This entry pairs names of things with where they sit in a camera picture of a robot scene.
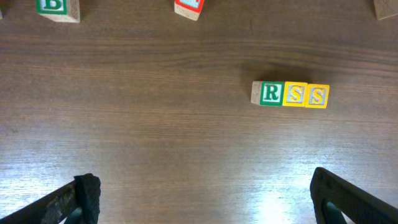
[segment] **yellow letter s block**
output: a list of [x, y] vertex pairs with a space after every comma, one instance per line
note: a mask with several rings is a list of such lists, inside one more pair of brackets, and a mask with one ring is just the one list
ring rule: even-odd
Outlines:
[[305, 106], [308, 83], [285, 82], [283, 106]]
[[305, 100], [306, 108], [325, 109], [328, 105], [329, 85], [309, 84]]

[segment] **yellow letter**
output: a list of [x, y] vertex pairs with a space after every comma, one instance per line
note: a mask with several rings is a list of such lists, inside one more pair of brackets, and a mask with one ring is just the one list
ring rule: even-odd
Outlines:
[[313, 94], [313, 97], [312, 97], [311, 103], [312, 104], [320, 104], [323, 101], [323, 95], [325, 94], [325, 90], [316, 88], [316, 89], [313, 90], [312, 94]]
[[293, 86], [292, 87], [292, 95], [290, 96], [290, 101], [291, 102], [300, 102], [302, 91], [303, 90], [302, 90], [301, 86]]

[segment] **green letter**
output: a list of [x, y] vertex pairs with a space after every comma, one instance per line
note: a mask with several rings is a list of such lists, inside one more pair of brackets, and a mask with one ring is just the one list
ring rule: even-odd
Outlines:
[[272, 100], [278, 100], [278, 96], [276, 96], [276, 91], [278, 91], [278, 87], [275, 85], [267, 85], [267, 97], [266, 100], [271, 100], [271, 94], [272, 94]]
[[60, 0], [45, 0], [44, 9], [57, 10], [61, 8]]

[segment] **alphabet block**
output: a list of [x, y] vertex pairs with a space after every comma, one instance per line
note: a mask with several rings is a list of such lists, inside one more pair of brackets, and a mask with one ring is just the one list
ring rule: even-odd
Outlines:
[[325, 109], [328, 105], [329, 90], [329, 85], [309, 84], [305, 107]]
[[374, 0], [377, 19], [398, 15], [398, 0]]
[[308, 83], [285, 82], [284, 106], [305, 107], [305, 93]]
[[80, 22], [79, 0], [36, 0], [37, 12], [55, 22]]
[[197, 21], [205, 0], [175, 0], [174, 12], [188, 19]]
[[260, 106], [282, 106], [285, 83], [259, 82], [252, 84], [251, 102]]

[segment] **yellow border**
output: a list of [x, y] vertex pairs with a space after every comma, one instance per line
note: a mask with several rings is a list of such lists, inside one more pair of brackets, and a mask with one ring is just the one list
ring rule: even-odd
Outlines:
[[[302, 103], [288, 103], [287, 102], [287, 97], [288, 97], [288, 91], [289, 91], [289, 86], [291, 85], [298, 85], [298, 86], [303, 86], [304, 87], [304, 99]], [[285, 82], [285, 91], [284, 91], [284, 102], [283, 106], [296, 106], [296, 107], [305, 107], [305, 103], [307, 100], [307, 88], [308, 88], [308, 83], [302, 83], [302, 82]]]
[[[319, 87], [319, 88], [326, 88], [327, 93], [325, 97], [325, 104], [324, 105], [311, 105], [310, 104], [310, 95], [311, 95], [311, 88], [312, 87]], [[328, 100], [329, 100], [329, 92], [330, 92], [330, 85], [321, 85], [321, 84], [309, 84], [307, 88], [307, 94], [306, 94], [306, 99], [305, 99], [305, 107], [306, 108], [320, 108], [320, 109], [325, 109], [328, 106]]]

